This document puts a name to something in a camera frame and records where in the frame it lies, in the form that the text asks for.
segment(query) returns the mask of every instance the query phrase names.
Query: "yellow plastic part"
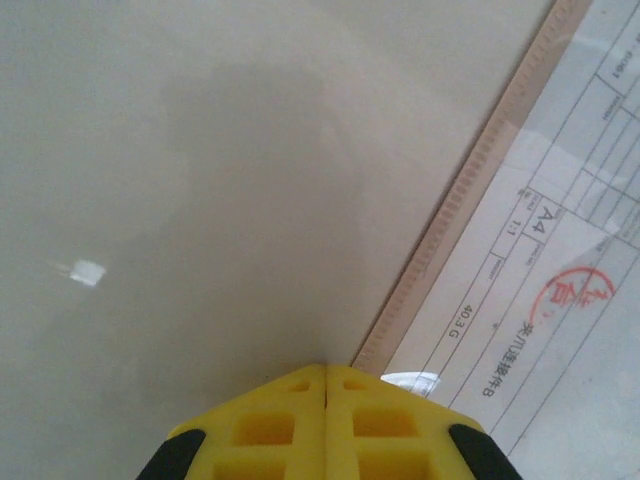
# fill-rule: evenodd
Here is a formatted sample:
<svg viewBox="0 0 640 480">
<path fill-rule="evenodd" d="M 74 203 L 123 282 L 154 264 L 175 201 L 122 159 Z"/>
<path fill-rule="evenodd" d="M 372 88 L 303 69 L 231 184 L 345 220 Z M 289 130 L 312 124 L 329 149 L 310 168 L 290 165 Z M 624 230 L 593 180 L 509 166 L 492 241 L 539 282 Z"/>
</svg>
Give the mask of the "yellow plastic part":
<svg viewBox="0 0 640 480">
<path fill-rule="evenodd" d="M 473 480 L 474 420 L 349 367 L 314 365 L 174 429 L 207 436 L 186 480 Z"/>
</svg>

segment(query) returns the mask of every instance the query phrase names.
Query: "beige surface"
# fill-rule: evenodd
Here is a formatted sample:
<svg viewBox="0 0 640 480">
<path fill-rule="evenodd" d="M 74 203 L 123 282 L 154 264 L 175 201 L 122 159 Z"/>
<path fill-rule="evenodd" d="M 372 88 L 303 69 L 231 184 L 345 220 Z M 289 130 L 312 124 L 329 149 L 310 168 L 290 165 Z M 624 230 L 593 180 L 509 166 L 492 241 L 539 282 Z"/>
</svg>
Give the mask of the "beige surface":
<svg viewBox="0 0 640 480">
<path fill-rule="evenodd" d="M 546 3 L 0 6 L 0 477 L 348 362 Z"/>
</svg>

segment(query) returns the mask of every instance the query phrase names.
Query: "paper document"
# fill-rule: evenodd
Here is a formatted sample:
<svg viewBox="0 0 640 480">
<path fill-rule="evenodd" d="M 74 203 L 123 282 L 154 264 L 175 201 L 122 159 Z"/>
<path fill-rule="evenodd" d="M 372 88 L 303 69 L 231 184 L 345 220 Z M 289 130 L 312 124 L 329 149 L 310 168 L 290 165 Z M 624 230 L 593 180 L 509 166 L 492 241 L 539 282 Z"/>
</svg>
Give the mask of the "paper document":
<svg viewBox="0 0 640 480">
<path fill-rule="evenodd" d="M 387 372 L 527 479 L 640 478 L 640 9 L 595 1 Z"/>
</svg>

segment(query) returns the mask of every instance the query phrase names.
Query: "red circular seal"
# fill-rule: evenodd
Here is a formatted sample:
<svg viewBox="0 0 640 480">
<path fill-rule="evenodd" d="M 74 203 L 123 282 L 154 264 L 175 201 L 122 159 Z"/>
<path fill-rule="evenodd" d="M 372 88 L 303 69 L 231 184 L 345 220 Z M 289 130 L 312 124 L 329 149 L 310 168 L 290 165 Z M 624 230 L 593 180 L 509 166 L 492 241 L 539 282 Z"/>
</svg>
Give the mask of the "red circular seal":
<svg viewBox="0 0 640 480">
<path fill-rule="evenodd" d="M 606 302 L 614 293 L 609 277 L 596 268 L 566 270 L 549 280 L 540 291 L 531 309 L 529 324 L 561 316 L 572 306 L 587 308 L 597 302 Z"/>
</svg>

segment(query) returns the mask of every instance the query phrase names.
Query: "black rubber corner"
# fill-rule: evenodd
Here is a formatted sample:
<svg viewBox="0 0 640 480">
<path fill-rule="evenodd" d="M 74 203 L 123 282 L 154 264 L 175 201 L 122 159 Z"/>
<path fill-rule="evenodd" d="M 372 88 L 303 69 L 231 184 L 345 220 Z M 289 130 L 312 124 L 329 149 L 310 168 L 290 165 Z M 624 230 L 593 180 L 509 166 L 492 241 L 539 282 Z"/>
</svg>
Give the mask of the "black rubber corner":
<svg viewBox="0 0 640 480">
<path fill-rule="evenodd" d="M 194 429 L 166 440 L 136 480 L 184 480 L 206 436 Z"/>
<path fill-rule="evenodd" d="M 486 433 L 467 425 L 451 425 L 449 435 L 476 480 L 522 480 L 506 455 Z"/>
</svg>

